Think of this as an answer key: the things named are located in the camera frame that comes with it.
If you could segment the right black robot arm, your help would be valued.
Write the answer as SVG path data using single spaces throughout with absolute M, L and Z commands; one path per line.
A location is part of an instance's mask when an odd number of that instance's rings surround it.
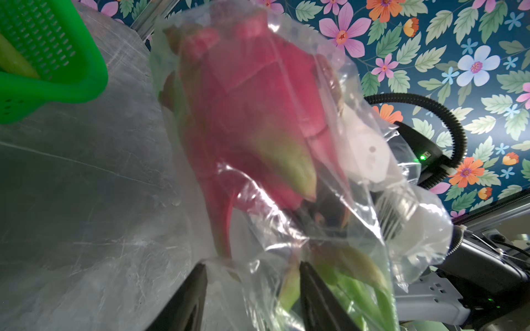
M 480 222 L 487 208 L 500 215 L 509 205 L 529 205 L 529 197 L 520 191 L 504 191 L 499 200 L 490 195 L 498 179 L 491 172 L 493 144 L 483 143 L 467 154 L 463 108 L 451 110 L 409 93 L 371 95 L 366 100 L 370 105 L 403 103 L 428 110 L 443 122 L 453 146 L 447 156 L 428 136 L 396 121 L 421 163 L 419 186 L 434 191 L 446 187 L 454 218 L 446 259 L 398 301 L 404 319 L 438 321 L 459 330 L 528 330 L 529 242 L 509 241 Z

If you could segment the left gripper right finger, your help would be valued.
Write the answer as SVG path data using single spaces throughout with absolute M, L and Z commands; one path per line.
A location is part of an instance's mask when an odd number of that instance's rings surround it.
M 299 271 L 305 330 L 360 330 L 309 262 L 301 262 Z

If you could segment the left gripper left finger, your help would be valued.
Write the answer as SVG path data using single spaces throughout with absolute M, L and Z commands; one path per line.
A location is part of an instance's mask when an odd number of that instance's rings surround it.
M 197 263 L 146 331 L 201 330 L 206 291 L 206 265 Z

